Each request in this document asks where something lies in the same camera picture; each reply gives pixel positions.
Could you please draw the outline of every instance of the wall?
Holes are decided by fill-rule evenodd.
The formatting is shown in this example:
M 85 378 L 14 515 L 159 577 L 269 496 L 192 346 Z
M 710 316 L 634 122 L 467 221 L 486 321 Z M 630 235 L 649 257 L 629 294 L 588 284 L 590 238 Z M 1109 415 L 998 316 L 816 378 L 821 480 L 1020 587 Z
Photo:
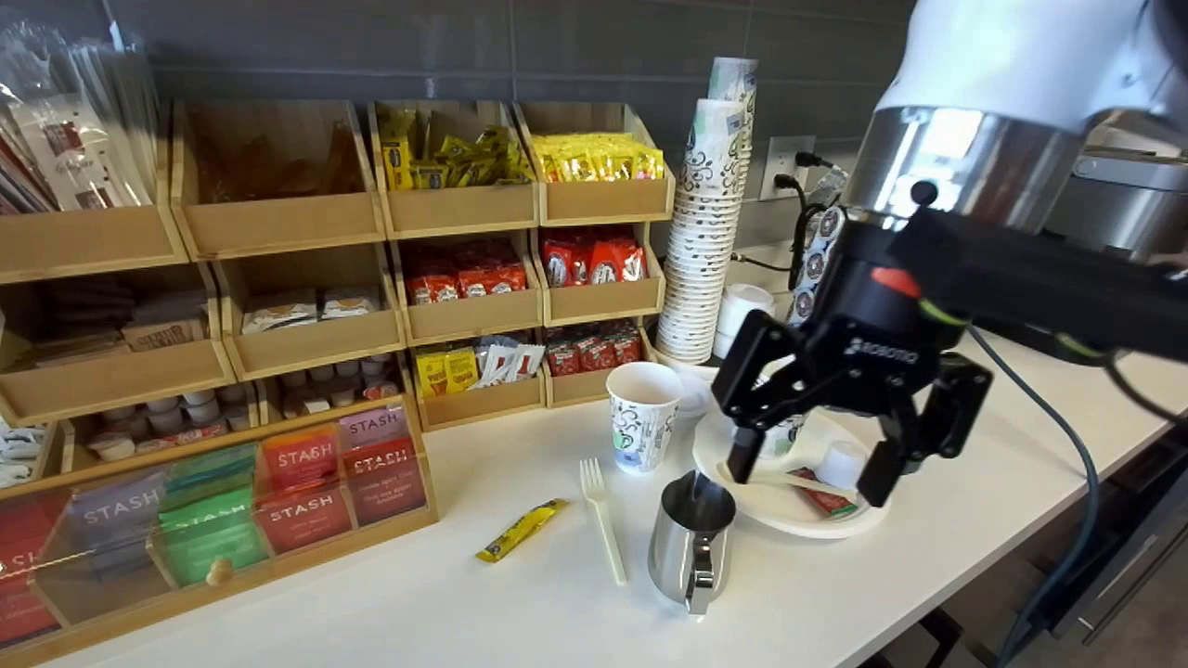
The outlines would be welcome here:
M 857 147 L 890 80 L 911 0 L 0 0 L 70 37 L 114 16 L 152 43 L 169 97 L 629 100 L 679 165 L 712 56 L 763 64 L 773 134 Z M 791 207 L 746 202 L 746 240 Z

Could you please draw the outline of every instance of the yellow package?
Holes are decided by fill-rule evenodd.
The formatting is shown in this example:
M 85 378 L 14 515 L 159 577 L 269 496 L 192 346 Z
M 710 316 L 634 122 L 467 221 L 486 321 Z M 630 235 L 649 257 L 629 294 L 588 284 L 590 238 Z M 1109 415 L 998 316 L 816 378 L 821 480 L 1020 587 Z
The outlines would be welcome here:
M 449 352 L 446 350 L 418 355 L 420 395 L 446 395 L 449 394 L 446 368 L 449 368 Z
M 478 383 L 478 352 L 449 350 L 446 352 L 446 394 L 467 394 Z
M 666 152 L 630 134 L 543 134 L 530 147 L 545 181 L 629 181 L 666 175 Z

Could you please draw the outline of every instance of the yellow packet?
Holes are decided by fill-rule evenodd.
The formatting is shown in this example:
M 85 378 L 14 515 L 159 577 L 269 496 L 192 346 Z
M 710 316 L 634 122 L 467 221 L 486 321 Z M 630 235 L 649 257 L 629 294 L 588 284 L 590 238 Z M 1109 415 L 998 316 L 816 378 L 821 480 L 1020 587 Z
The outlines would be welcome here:
M 449 350 L 446 352 L 446 394 L 467 394 L 478 383 L 478 352 Z
M 418 385 L 420 385 L 420 395 L 446 395 L 449 394 L 449 352 L 420 352 L 418 355 Z
M 564 496 L 543 502 L 530 513 L 525 513 L 512 528 L 507 528 L 496 540 L 486 540 L 476 555 L 484 564 L 498 564 L 502 555 L 508 555 L 518 544 L 525 544 L 534 530 L 543 530 L 545 523 L 555 523 L 555 515 L 564 507 Z

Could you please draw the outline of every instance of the stainless steel pitcher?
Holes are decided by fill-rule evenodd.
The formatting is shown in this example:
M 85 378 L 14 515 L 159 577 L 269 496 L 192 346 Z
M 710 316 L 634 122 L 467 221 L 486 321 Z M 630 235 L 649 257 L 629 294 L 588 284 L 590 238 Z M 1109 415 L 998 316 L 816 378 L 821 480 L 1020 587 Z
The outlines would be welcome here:
M 692 603 L 694 617 L 707 617 L 723 587 L 733 523 L 737 496 L 697 470 L 661 492 L 649 571 L 666 598 Z

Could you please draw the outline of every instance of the cable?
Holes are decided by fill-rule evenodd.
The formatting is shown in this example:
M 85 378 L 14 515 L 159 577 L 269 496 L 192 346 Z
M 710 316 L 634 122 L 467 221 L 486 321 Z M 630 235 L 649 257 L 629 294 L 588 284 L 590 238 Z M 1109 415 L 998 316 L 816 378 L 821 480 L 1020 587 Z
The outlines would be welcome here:
M 971 327 L 971 337 L 994 361 L 994 368 L 1003 368 L 1003 373 L 1020 388 L 1030 394 L 1030 400 L 1049 413 L 1050 421 L 1060 421 L 1065 429 L 1065 437 L 1073 442 L 1077 455 L 1080 455 L 1080 466 L 1083 466 L 1083 518 L 1080 518 L 1080 530 L 1068 544 L 1068 554 L 1060 559 L 1060 567 L 1049 571 L 1049 577 L 1041 582 L 1041 591 L 1030 598 L 1024 612 L 1014 617 L 1009 629 L 1008 629 L 1008 643 L 994 655 L 994 668 L 1008 668 L 1014 661 L 1014 651 L 1020 650 L 1024 635 L 1031 629 L 1031 617 L 1035 608 L 1049 599 L 1049 595 L 1055 587 L 1065 582 L 1065 574 L 1077 567 L 1077 559 L 1083 555 L 1096 528 L 1101 528 L 1101 513 L 1102 513 L 1102 480 L 1101 480 L 1101 466 L 1090 452 L 1090 444 L 1080 442 L 1080 435 L 1073 429 L 1073 421 L 1041 395 L 1035 385 L 1030 385 L 1003 355 L 998 350 L 978 329 Z
M 1188 426 L 1185 415 L 1179 415 L 1179 413 L 1154 403 L 1148 394 L 1142 394 L 1142 388 L 1123 373 L 1117 355 L 1106 355 L 1102 368 L 1106 368 L 1109 383 L 1117 385 L 1117 394 L 1127 394 L 1128 400 L 1138 400 L 1144 413 L 1153 413 L 1153 415 L 1158 415 L 1158 418 L 1165 418 L 1165 421 L 1172 421 L 1172 426 Z
M 765 270 L 779 270 L 779 273 L 784 273 L 784 270 L 791 270 L 791 267 L 779 267 L 779 264 L 765 264 L 765 259 L 755 259 L 755 257 L 741 257 L 741 253 L 733 253 L 733 259 L 737 259 L 737 264 L 755 264 L 755 267 L 765 267 Z
M 804 202 L 804 212 L 795 215 L 795 231 L 791 231 L 791 267 L 786 267 L 786 284 L 795 289 L 795 280 L 804 279 L 811 218 L 816 207 L 811 202 L 811 196 L 795 175 L 776 175 L 776 190 L 795 190 L 795 196 Z

